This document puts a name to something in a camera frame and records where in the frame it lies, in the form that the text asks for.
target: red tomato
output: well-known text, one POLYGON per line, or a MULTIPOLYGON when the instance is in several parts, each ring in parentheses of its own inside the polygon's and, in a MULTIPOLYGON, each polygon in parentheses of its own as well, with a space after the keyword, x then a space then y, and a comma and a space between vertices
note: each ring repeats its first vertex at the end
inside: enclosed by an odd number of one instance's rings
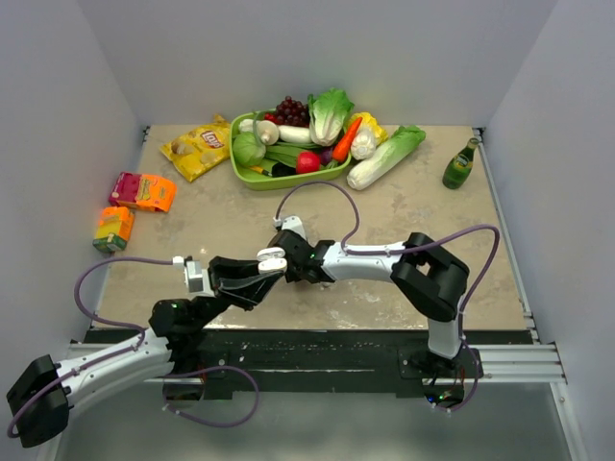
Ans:
POLYGON ((297 174, 313 173, 320 169, 320 157, 311 151, 304 151, 297 157, 297 174))

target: beige tabletop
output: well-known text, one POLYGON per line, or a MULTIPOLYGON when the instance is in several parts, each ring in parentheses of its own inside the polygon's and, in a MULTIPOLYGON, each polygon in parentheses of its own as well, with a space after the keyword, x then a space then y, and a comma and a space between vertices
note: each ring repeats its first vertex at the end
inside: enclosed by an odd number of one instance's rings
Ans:
MULTIPOLYGON (((192 126, 153 126, 143 145, 139 173, 164 176, 178 186, 168 214, 138 211, 123 255, 171 258, 193 255, 207 267, 216 256, 255 258, 274 236, 272 217, 288 189, 253 191, 226 161, 188 183, 159 152, 159 146, 192 126)), ((389 132, 395 127, 387 127, 389 132)), ((498 225, 493 199, 480 158, 458 190, 441 183, 451 159, 472 136, 469 127, 421 127, 426 140, 408 158, 363 191, 346 187, 361 215, 350 243, 384 244, 407 239, 413 231, 444 237, 480 223, 498 225)), ((354 225, 352 209, 332 187, 315 185, 298 191, 283 215, 297 214, 310 243, 341 239, 354 225)), ((491 248, 492 234, 474 232, 446 245, 470 267, 473 280, 491 248)), ((147 325, 152 306, 161 299, 188 298, 181 271, 164 266, 117 263, 110 267, 99 315, 147 325)), ((469 329, 525 329, 521 304, 506 249, 498 255, 468 305, 469 329)), ((337 282, 330 287, 280 281, 252 312, 231 307, 211 327, 228 328, 427 328, 425 317, 392 283, 369 280, 337 282)))

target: grapes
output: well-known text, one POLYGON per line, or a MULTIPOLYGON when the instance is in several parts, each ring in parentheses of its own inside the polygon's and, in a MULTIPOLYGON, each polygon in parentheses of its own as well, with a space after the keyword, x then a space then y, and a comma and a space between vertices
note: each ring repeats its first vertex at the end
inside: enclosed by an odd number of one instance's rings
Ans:
POLYGON ((274 111, 265 115, 265 120, 271 120, 278 125, 292 125, 294 127, 309 126, 308 105, 301 101, 295 101, 290 96, 286 96, 274 111))

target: yellow chip bag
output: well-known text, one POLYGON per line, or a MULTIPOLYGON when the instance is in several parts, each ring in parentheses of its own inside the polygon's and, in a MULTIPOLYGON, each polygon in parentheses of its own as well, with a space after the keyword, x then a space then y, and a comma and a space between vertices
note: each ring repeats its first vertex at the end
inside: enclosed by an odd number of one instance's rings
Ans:
POLYGON ((176 137, 161 146, 160 151, 173 162, 184 178, 193 182, 229 158, 230 127, 231 124, 216 113, 213 123, 176 137))

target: carrot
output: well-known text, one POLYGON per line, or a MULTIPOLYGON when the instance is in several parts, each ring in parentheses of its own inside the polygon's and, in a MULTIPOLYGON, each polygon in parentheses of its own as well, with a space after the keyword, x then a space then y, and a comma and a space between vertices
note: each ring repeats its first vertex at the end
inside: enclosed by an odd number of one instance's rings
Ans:
POLYGON ((358 117, 357 120, 355 120, 350 126, 346 134, 344 134, 341 140, 337 143, 337 145, 333 149, 333 160, 336 160, 339 163, 343 163, 344 161, 346 161, 348 153, 350 152, 350 146, 355 140, 358 127, 361 126, 362 121, 363 117, 358 117))

